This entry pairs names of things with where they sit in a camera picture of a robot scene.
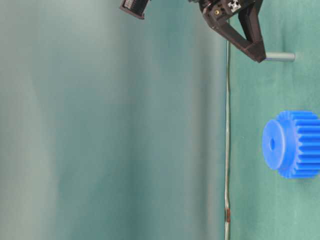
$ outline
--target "metal rod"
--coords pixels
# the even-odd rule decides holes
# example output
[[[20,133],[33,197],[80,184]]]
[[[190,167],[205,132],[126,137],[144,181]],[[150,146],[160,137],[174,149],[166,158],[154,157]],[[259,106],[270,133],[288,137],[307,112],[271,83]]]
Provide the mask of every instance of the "metal rod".
[[[273,62],[294,62],[296,54],[291,52],[267,52],[265,61]]]

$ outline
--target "gear teeth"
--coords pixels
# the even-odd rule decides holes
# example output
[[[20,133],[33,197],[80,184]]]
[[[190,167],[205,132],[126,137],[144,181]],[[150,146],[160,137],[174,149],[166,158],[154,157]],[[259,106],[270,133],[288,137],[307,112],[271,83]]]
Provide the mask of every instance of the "gear teeth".
[[[297,163],[297,167],[301,170],[320,170],[320,163]]]
[[[302,135],[299,137],[300,143],[320,143],[320,133],[312,135]]]
[[[320,119],[312,112],[294,112],[298,156],[294,176],[315,176],[320,170]]]

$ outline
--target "metal peg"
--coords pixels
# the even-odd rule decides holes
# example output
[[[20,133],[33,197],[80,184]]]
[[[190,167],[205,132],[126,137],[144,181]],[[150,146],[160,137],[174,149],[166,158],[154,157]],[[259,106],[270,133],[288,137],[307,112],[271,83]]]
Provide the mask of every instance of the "metal peg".
[[[296,54],[291,52],[267,52],[265,61],[269,62],[294,62]]]

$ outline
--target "green cloth surface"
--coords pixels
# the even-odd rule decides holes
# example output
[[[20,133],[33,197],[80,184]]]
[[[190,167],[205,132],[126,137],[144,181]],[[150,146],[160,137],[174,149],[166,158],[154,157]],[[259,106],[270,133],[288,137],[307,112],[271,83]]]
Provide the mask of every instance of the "green cloth surface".
[[[231,49],[231,240],[320,239],[320,177],[284,179],[262,153],[265,124],[284,110],[320,114],[319,1],[268,1],[260,11],[266,50],[295,62],[255,63]],[[238,19],[231,24],[238,30]]]
[[[224,236],[226,41],[196,4],[0,1],[0,239]]]

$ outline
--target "black mechanical part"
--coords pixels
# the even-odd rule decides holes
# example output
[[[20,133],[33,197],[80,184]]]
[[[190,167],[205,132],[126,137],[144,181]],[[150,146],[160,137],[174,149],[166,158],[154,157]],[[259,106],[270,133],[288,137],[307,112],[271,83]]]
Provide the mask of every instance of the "black mechanical part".
[[[261,63],[266,59],[264,40],[258,14],[263,0],[188,0],[199,3],[202,15],[211,29],[230,41],[252,60]],[[149,0],[123,0],[120,9],[144,19]],[[230,24],[238,14],[245,38]]]
[[[149,0],[123,0],[120,9],[138,18],[145,19],[145,9]]]

